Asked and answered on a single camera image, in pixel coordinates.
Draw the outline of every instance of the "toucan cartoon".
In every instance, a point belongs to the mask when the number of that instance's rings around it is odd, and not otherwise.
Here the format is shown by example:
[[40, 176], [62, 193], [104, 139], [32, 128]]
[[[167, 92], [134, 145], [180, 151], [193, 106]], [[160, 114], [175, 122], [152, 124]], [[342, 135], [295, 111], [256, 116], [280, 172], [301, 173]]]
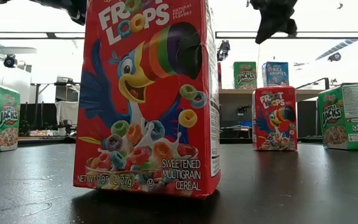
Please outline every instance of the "toucan cartoon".
[[[118, 60], [112, 52], [110, 63], [116, 63], [119, 90], [128, 102], [127, 113], [117, 113], [111, 98], [111, 83], [100, 59], [101, 41], [91, 51], [94, 73], [84, 70], [81, 78], [80, 108], [88, 119], [99, 116], [106, 127], [116, 121], [139, 123], [142, 113], [138, 103], [146, 103], [146, 88], [159, 78], [169, 75], [187, 75], [195, 79], [201, 69], [201, 42], [197, 30], [189, 23], [168, 26], [156, 33], [150, 42], [142, 42]], [[188, 143], [187, 129], [178, 124], [181, 95], [178, 93], [171, 107], [158, 119], [165, 127], [165, 135], [180, 143]]]
[[296, 119], [296, 114], [294, 109], [291, 106], [282, 106], [279, 109], [274, 110], [273, 112], [268, 114], [268, 122], [264, 118], [262, 109], [259, 111], [259, 116], [257, 117], [257, 127], [261, 131], [265, 131], [267, 133], [281, 133], [285, 131], [286, 137], [290, 135], [290, 129], [288, 127], [281, 127], [281, 123], [284, 121], [294, 122]]
[[136, 103], [146, 102], [146, 88], [160, 78], [186, 75], [195, 80], [201, 70], [201, 39], [193, 25], [180, 22], [155, 33], [119, 59], [115, 51], [122, 95]]

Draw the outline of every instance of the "table surface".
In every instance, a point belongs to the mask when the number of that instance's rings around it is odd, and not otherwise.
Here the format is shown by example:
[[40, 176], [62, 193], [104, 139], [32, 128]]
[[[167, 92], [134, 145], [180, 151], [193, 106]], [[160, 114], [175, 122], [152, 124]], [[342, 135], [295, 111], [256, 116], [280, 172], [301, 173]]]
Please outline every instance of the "table surface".
[[222, 145], [205, 200], [72, 187], [74, 144], [0, 152], [0, 223], [358, 223], [358, 151]]

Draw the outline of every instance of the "shelf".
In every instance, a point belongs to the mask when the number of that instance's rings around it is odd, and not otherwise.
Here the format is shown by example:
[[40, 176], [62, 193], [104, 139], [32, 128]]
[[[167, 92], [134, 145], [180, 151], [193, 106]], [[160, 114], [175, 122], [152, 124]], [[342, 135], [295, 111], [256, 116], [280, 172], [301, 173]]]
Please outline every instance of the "shelf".
[[[317, 97], [324, 90], [296, 90], [296, 101], [308, 100]], [[221, 105], [251, 105], [254, 90], [219, 90]]]

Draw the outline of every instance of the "apple jacks logo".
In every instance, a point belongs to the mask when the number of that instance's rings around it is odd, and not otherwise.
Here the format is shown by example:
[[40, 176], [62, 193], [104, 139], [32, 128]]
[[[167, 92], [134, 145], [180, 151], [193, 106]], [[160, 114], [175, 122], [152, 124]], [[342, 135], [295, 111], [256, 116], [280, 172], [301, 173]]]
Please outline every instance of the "apple jacks logo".
[[251, 82], [254, 79], [255, 79], [255, 73], [253, 71], [243, 69], [239, 72], [237, 76], [237, 83]]
[[342, 117], [342, 111], [336, 105], [329, 105], [323, 111], [323, 127], [327, 123], [336, 123]]
[[14, 124], [19, 119], [19, 113], [14, 106], [4, 106], [0, 114], [0, 128], [4, 124]]

